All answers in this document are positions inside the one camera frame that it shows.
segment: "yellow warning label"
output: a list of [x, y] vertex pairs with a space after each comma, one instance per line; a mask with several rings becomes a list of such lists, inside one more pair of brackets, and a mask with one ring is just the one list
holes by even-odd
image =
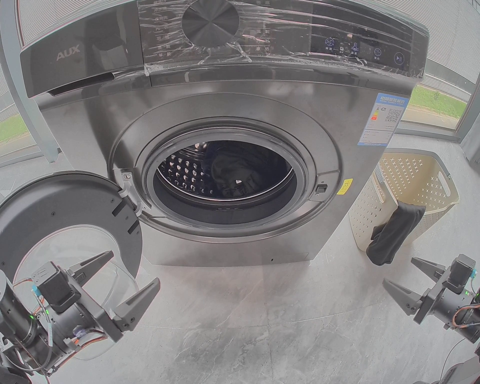
[[337, 192], [337, 195], [344, 195], [345, 192], [347, 192], [348, 189], [350, 188], [350, 185], [352, 185], [352, 181], [353, 181], [353, 179], [343, 180], [342, 188], [340, 188], [340, 190]]

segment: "basket handle hole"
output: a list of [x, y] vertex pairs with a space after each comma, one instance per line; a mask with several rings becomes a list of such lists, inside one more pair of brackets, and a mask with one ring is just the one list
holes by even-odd
[[445, 176], [442, 172], [438, 172], [438, 180], [440, 180], [440, 183], [442, 184], [442, 187], [444, 188], [445, 194], [450, 197], [452, 194], [450, 192], [450, 187], [448, 186], [447, 180], [445, 180]]

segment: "control panel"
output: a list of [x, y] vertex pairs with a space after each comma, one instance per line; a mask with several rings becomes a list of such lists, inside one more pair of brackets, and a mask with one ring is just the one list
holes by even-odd
[[138, 0], [75, 20], [20, 54], [29, 97], [198, 65], [351, 63], [421, 78], [429, 34], [349, 0]]
[[144, 62], [154, 70], [295, 57], [420, 76], [426, 60], [425, 28], [346, 0], [139, 0], [138, 7]]
[[311, 52], [408, 72], [414, 30], [374, 12], [359, 12], [357, 4], [315, 4]]

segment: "qr code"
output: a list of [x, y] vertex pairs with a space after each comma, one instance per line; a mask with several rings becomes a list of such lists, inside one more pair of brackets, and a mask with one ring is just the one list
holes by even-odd
[[393, 123], [398, 121], [400, 119], [400, 116], [402, 116], [403, 109], [390, 109], [388, 111], [387, 117], [385, 118], [385, 121], [389, 123]]

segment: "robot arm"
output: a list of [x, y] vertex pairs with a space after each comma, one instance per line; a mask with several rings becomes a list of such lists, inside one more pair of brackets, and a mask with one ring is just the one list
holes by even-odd
[[[107, 338], [118, 342], [124, 332], [135, 329], [160, 291], [160, 281], [154, 279], [125, 300], [110, 318], [82, 286], [112, 257], [112, 251], [104, 252], [67, 271], [48, 262], [31, 279], [22, 280], [32, 281], [38, 313], [27, 310], [0, 271], [0, 384], [30, 384], [33, 372], [51, 376], [88, 345]], [[40, 310], [47, 328], [39, 321]]]
[[[412, 264], [435, 282], [432, 289], [419, 295], [399, 284], [384, 279], [383, 286], [407, 315], [420, 324], [427, 315], [434, 315], [471, 343], [480, 337], [480, 295], [465, 289], [468, 279], [476, 274], [475, 261], [461, 254], [448, 268], [427, 260], [412, 258]], [[433, 384], [475, 384], [480, 377], [478, 356], [451, 367], [439, 382]]]

